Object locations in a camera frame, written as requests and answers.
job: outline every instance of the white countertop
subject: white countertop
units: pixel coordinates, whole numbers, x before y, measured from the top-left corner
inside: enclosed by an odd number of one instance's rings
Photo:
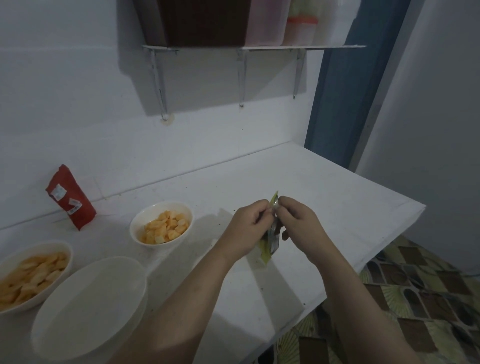
[[[4,229],[0,259],[46,239],[72,244],[74,270],[108,256],[131,256],[149,272],[147,316],[210,249],[237,208],[269,199],[276,190],[309,205],[357,271],[425,208],[286,143],[97,201],[97,217],[80,232],[64,212]],[[188,240],[167,252],[133,243],[128,233],[131,219],[143,207],[163,200],[183,201],[194,210],[197,220]],[[267,267],[259,257],[255,249],[227,275],[195,363],[251,363],[326,298],[318,271],[290,240],[280,243]],[[0,318],[0,363],[44,363],[29,342],[37,310]],[[117,341],[75,362],[104,363],[122,339]]]

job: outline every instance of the red packet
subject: red packet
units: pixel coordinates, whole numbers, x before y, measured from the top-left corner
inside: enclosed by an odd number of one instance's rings
[[[96,215],[92,203],[78,186],[67,166],[62,164],[46,189],[48,195],[63,208],[73,224],[80,230]]]

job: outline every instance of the empty white bowl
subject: empty white bowl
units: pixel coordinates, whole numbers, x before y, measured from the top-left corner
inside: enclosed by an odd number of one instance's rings
[[[145,225],[148,224],[150,221],[155,220],[158,217],[158,215],[160,215],[162,212],[166,210],[169,210],[169,211],[173,210],[177,213],[184,214],[185,218],[189,223],[188,229],[178,238],[170,240],[169,242],[166,242],[166,243],[162,243],[162,244],[142,243],[140,241],[140,236],[145,231],[144,230]],[[132,222],[130,223],[130,236],[135,242],[139,243],[142,246],[146,246],[149,248],[167,248],[167,247],[171,247],[174,244],[179,244],[185,240],[185,238],[190,233],[190,230],[192,230],[193,221],[194,221],[193,212],[186,204],[182,202],[174,202],[174,201],[159,202],[155,205],[151,205],[150,207],[147,207],[144,210],[140,211],[137,214],[137,216],[133,218]]]
[[[31,256],[47,255],[58,252],[63,252],[68,256],[68,265],[62,271],[59,277],[55,281],[53,281],[50,286],[45,288],[36,296],[29,299],[27,302],[24,302],[16,307],[12,307],[9,310],[1,311],[0,315],[14,314],[17,312],[25,311],[45,301],[48,296],[50,296],[50,294],[60,285],[60,283],[62,283],[68,277],[70,271],[72,270],[73,250],[70,244],[62,240],[46,240],[29,246],[28,248],[25,248],[19,252],[13,253],[6,257],[0,263],[0,279],[2,279],[10,272],[12,272],[15,268],[17,268],[20,262],[27,258],[30,258]]]
[[[140,263],[122,256],[75,272],[38,311],[31,335],[34,352],[62,361],[98,348],[137,311],[146,293],[146,279]]]

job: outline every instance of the sticker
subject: sticker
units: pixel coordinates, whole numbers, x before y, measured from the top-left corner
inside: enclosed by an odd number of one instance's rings
[[[68,204],[73,206],[73,208],[67,211],[67,214],[69,215],[73,214],[75,211],[82,207],[82,203],[78,200],[74,200],[73,198],[68,200]]]
[[[60,201],[65,196],[66,193],[67,193],[67,190],[64,189],[62,186],[60,186],[60,184],[57,184],[57,187],[53,189],[50,195],[57,201]]]

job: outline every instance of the shelf bracket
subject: shelf bracket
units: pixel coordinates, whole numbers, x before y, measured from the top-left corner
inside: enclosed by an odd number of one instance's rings
[[[168,120],[167,99],[165,97],[165,81],[163,78],[162,60],[157,56],[157,50],[150,49],[150,62],[155,80],[155,92],[158,102],[160,103],[160,111],[162,119]]]
[[[245,103],[245,76],[247,73],[247,49],[237,50],[237,71],[239,76],[239,106]]]
[[[305,54],[307,54],[307,50],[305,48],[300,48],[297,51],[297,70],[295,71],[295,84],[293,86],[293,99],[295,99],[295,97],[297,97],[297,93],[299,91],[301,74],[302,74],[302,71],[303,71],[303,65],[305,64]]]

